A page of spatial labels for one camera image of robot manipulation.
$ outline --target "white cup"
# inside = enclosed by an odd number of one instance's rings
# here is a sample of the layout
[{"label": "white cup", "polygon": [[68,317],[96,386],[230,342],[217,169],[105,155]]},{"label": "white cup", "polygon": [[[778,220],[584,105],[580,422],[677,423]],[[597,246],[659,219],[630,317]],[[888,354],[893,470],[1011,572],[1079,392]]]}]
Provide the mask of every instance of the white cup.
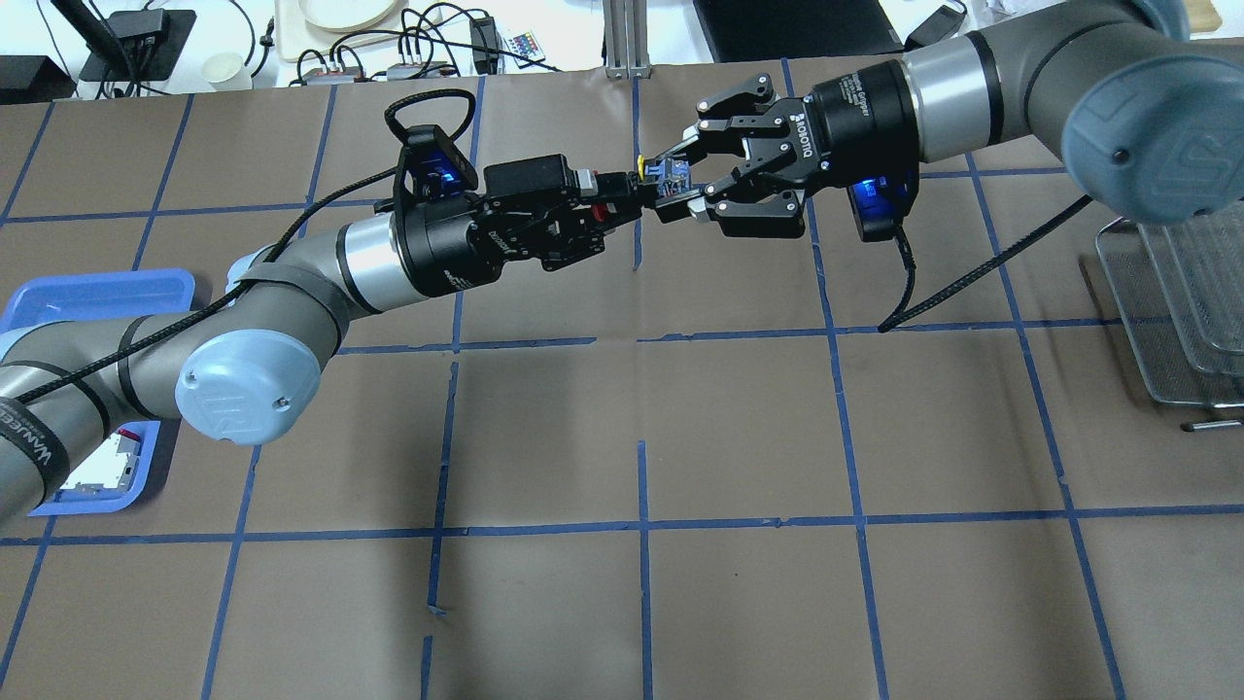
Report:
[{"label": "white cup", "polygon": [[241,53],[228,51],[216,53],[203,62],[203,80],[211,85],[213,90],[250,90],[250,72],[246,71],[246,61]]}]

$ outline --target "metal bracket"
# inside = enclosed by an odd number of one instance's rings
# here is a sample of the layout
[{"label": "metal bracket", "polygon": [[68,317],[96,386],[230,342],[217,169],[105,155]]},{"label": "metal bracket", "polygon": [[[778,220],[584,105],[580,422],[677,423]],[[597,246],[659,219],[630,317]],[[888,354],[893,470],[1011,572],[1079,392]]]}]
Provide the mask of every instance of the metal bracket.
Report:
[{"label": "metal bracket", "polygon": [[612,80],[648,77],[648,0],[605,0],[605,72]]}]

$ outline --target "robotic arm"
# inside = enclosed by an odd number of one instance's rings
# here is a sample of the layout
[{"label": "robotic arm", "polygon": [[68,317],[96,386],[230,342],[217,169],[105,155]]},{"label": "robotic arm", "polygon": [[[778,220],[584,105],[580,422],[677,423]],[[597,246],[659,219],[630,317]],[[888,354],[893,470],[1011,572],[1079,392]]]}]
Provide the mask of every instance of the robotic arm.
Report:
[{"label": "robotic arm", "polygon": [[[861,237],[886,240],[911,209],[921,160],[1035,133],[1125,215],[1161,223],[1220,209],[1244,195],[1244,56],[1184,39],[1178,0],[1076,0],[802,98],[778,98],[756,76],[699,102],[697,123],[639,172],[544,155],[485,168],[484,193],[438,127],[394,129],[392,199],[240,260],[245,287],[219,311],[0,334],[0,523],[51,499],[128,421],[182,418],[218,440],[275,440],[313,398],[351,321],[490,283],[508,261],[556,270],[590,257],[644,208],[664,221],[717,221],[726,235],[795,237],[806,198],[840,187]],[[743,162],[695,184],[692,167],[709,153]],[[114,363],[97,361],[153,333]],[[85,367],[97,372],[71,372]]]}]

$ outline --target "blue tape grid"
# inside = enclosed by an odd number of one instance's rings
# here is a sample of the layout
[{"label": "blue tape grid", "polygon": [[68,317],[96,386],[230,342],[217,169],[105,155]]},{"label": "blue tape grid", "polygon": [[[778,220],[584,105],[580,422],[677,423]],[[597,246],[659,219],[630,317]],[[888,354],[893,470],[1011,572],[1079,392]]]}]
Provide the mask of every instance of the blue tape grid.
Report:
[{"label": "blue tape grid", "polygon": [[[787,92],[794,92],[789,63],[784,61],[782,68],[786,80]],[[479,140],[480,140],[479,132],[480,132],[480,117],[483,113],[483,103],[484,103],[484,88],[485,88],[485,77],[480,76],[476,90],[479,108],[476,111],[475,121],[473,124],[473,142],[470,149],[470,157],[473,162],[478,158],[478,150],[479,150]],[[638,154],[638,147],[639,147],[638,93],[639,93],[639,87],[638,82],[636,81],[632,83],[632,137],[634,142],[636,154]],[[306,206],[309,201],[313,200],[315,191],[318,185],[321,165],[323,163],[325,145],[327,143],[330,133],[332,111],[336,101],[336,87],[330,88],[328,103],[326,107],[323,126],[321,128],[315,168],[312,170],[311,183],[305,201],[238,205],[238,206],[204,206],[204,208],[192,208],[192,209],[160,209],[159,204],[162,201],[163,193],[168,183],[168,178],[172,173],[175,157],[180,147],[180,142],[184,136],[187,123],[189,121],[190,109],[193,107],[193,99],[194,99],[193,96],[187,97],[185,109],[182,114],[177,136],[174,138],[169,158],[165,162],[164,172],[162,174],[156,199],[151,209],[134,210],[134,211],[113,211],[113,213],[11,216],[10,214],[12,211],[14,203],[17,199],[19,190],[22,183],[25,182],[31,162],[34,160],[35,153],[42,140],[44,133],[46,132],[47,124],[51,119],[55,106],[49,104],[47,111],[45,112],[42,121],[40,123],[39,131],[35,134],[35,139],[31,144],[31,148],[26,154],[26,158],[19,172],[17,179],[15,180],[12,191],[5,200],[4,209],[0,210],[0,226],[2,226],[6,223],[146,218],[147,221],[143,230],[143,236],[139,241],[138,249],[136,250],[134,255],[134,269],[137,269],[142,260],[142,255],[147,240],[149,237],[149,233],[152,230],[154,219],[157,216],[205,215],[205,214],[219,214],[219,213],[233,213],[233,211],[264,211],[264,210],[282,210],[282,209],[295,210],[295,209],[302,209],[304,206]],[[999,247],[998,235],[993,224],[993,218],[989,210],[988,201],[984,196],[982,179],[986,177],[991,178],[991,177],[1008,177],[1008,175],[1065,173],[1064,168],[1021,168],[1021,169],[1009,169],[1009,170],[989,170],[989,169],[983,170],[977,167],[975,160],[970,154],[967,157],[967,162],[968,162],[968,170],[926,173],[923,177],[972,179],[973,187],[977,191],[978,201],[980,204],[982,215],[985,220],[985,228],[989,233],[990,242],[994,246],[995,251]],[[372,201],[373,201],[372,199],[345,199],[335,201],[332,205],[335,206],[369,205]],[[851,444],[851,434],[850,434],[851,429],[850,429],[850,419],[847,412],[847,402],[846,402],[846,394],[842,390],[841,367],[838,366],[838,359],[837,359],[838,358],[837,336],[871,333],[876,332],[876,328],[872,326],[836,326],[833,323],[832,310],[830,307],[829,298],[825,295],[825,285],[824,285],[825,266],[821,259],[820,234],[816,225],[816,210],[812,203],[809,203],[809,223],[810,223],[810,231],[812,240],[814,261],[816,265],[817,276],[821,281],[821,303],[825,315],[825,327],[756,329],[756,331],[738,331],[738,332],[699,332],[690,334],[669,333],[662,337],[642,338],[639,339],[639,342],[713,341],[713,339],[735,339],[735,338],[755,338],[755,337],[797,337],[797,336],[826,337],[830,344],[830,352],[831,352],[830,371],[831,374],[833,375],[835,398],[838,404],[838,415],[841,420],[841,430],[843,434],[843,446],[847,456],[848,481],[851,484],[852,513],[850,516],[652,521],[648,517],[647,446],[641,441],[637,450],[639,517],[636,521],[611,521],[611,522],[564,523],[564,525],[516,526],[516,527],[459,527],[459,528],[444,527],[444,507],[448,495],[449,463],[450,463],[450,449],[453,439],[453,415],[454,415],[454,403],[457,395],[457,383],[458,383],[458,371],[459,371],[458,363],[454,362],[450,367],[449,392],[445,408],[445,429],[444,429],[444,443],[442,450],[443,453],[442,472],[438,485],[437,516],[434,527],[371,530],[371,531],[364,530],[364,531],[316,531],[316,532],[246,532],[245,531],[246,515],[249,511],[251,494],[254,490],[255,470],[260,459],[259,449],[255,449],[251,456],[251,461],[246,475],[246,485],[243,492],[243,502],[239,507],[238,521],[233,533],[177,533],[177,535],[149,535],[149,536],[55,536],[53,528],[56,525],[56,518],[55,517],[49,518],[41,537],[0,538],[0,547],[36,547],[36,556],[34,560],[34,564],[31,567],[30,576],[27,578],[21,603],[19,606],[19,612],[14,622],[12,629],[10,632],[7,643],[5,645],[4,656],[2,659],[0,659],[0,686],[2,686],[4,684],[4,678],[11,663],[12,654],[19,639],[19,634],[22,623],[25,620],[26,613],[29,610],[30,601],[34,596],[35,586],[37,583],[42,562],[47,553],[49,547],[73,547],[73,546],[92,546],[92,545],[97,546],[97,545],[209,543],[209,542],[230,543],[229,563],[226,566],[225,581],[220,592],[220,603],[218,606],[216,620],[213,628],[209,658],[207,663],[203,690],[200,695],[203,699],[207,699],[211,694],[214,671],[215,671],[216,659],[219,655],[224,623],[228,615],[233,581],[236,573],[238,558],[240,555],[241,545],[244,542],[305,542],[305,541],[430,538],[433,541],[433,560],[432,560],[433,573],[429,574],[429,607],[434,612],[437,612],[439,610],[435,607],[435,602],[439,587],[438,574],[440,563],[440,545],[443,540],[447,537],[448,538],[525,537],[525,536],[539,536],[539,535],[570,535],[570,533],[593,533],[593,532],[637,532],[639,535],[639,547],[641,547],[639,583],[641,583],[642,645],[643,645],[643,691],[644,691],[644,698],[651,699],[653,696],[653,669],[652,669],[652,588],[651,588],[651,571],[649,571],[649,555],[648,555],[648,536],[652,531],[765,528],[765,527],[774,527],[774,528],[853,527],[857,533],[860,563],[861,563],[861,582],[865,588],[866,613],[868,617],[870,637],[872,640],[873,660],[877,673],[880,696],[888,698],[888,686],[884,675],[884,659],[881,647],[881,634],[877,624],[876,599],[872,593],[871,567],[868,563],[868,550],[867,550],[867,537],[866,537],[867,526],[1065,520],[1067,521],[1069,527],[1071,528],[1072,532],[1077,558],[1081,566],[1081,573],[1084,576],[1085,586],[1088,592],[1093,620],[1098,630],[1098,637],[1102,644],[1102,652],[1106,658],[1107,668],[1111,674],[1111,681],[1113,684],[1115,695],[1116,698],[1120,699],[1125,698],[1126,696],[1125,689],[1122,686],[1122,680],[1118,674],[1118,668],[1115,660],[1101,604],[1097,598],[1096,584],[1092,578],[1092,569],[1088,563],[1087,551],[1084,545],[1084,538],[1080,531],[1079,522],[1082,520],[1093,520],[1093,518],[1239,516],[1244,515],[1244,504],[1220,504],[1220,505],[1203,505],[1203,506],[1116,507],[1116,509],[1086,509],[1086,510],[1077,509],[1071,497],[1070,489],[1066,486],[1066,484],[1064,484],[1065,479],[1062,477],[1065,475],[1062,471],[1061,458],[1057,451],[1057,443],[1054,436],[1052,420],[1050,419],[1045,398],[1040,387],[1040,378],[1037,377],[1035,363],[1033,362],[1031,358],[1026,331],[1034,327],[1037,328],[1081,327],[1081,326],[1115,325],[1118,323],[1118,321],[1117,320],[1103,321],[1098,318],[1025,320],[1020,315],[1018,302],[1015,300],[1014,288],[1011,287],[1006,269],[1005,266],[1003,266],[1001,267],[1003,283],[1006,291],[1008,303],[1010,305],[1013,316],[1010,321],[974,322],[974,323],[973,322],[916,323],[916,325],[903,326],[898,328],[898,331],[934,332],[934,331],[1011,328],[1016,332],[1016,336],[1020,341],[1020,346],[1024,353],[1025,366],[1029,372],[1029,378],[1033,385],[1034,400],[1037,404],[1037,410],[1041,417],[1042,429],[1045,431],[1046,441],[1050,449],[1051,463],[1054,465],[1056,476],[1059,477],[1060,481],[1060,489],[1062,491],[1062,497],[1064,497],[1064,509],[1050,510],[1050,511],[896,513],[896,515],[871,515],[871,516],[866,515],[860,496],[858,475],[855,467],[855,456]],[[638,267],[641,262],[642,262],[642,228],[639,223],[637,223],[634,230],[634,266]],[[595,342],[596,339],[593,337],[562,337],[562,338],[522,339],[522,341],[463,342],[462,316],[463,316],[463,296],[462,293],[459,293],[458,297],[455,298],[455,306],[454,306],[453,341],[448,344],[434,343],[424,346],[347,347],[342,349],[342,353],[384,354],[384,353],[452,352],[457,356],[463,352],[476,352],[476,349],[586,344]],[[428,684],[430,679],[430,666],[432,666],[432,649],[433,649],[433,637],[429,635],[425,637],[423,640],[423,654],[420,659],[420,698],[427,698],[428,695]]]}]

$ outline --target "blue plastic bin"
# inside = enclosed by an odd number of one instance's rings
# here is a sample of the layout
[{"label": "blue plastic bin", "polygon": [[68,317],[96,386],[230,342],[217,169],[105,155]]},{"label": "blue plastic bin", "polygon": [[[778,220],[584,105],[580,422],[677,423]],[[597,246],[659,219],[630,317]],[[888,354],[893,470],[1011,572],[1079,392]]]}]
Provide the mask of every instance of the blue plastic bin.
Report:
[{"label": "blue plastic bin", "polygon": [[[0,332],[51,321],[175,313],[189,310],[193,298],[194,275],[183,269],[41,276],[21,285],[9,298],[0,316]],[[44,504],[30,515],[112,513],[133,504],[147,486],[153,456],[168,454],[160,446],[177,438],[178,425],[175,421],[142,421],[123,428],[141,439],[138,465],[128,489],[60,492],[56,501]]]}]

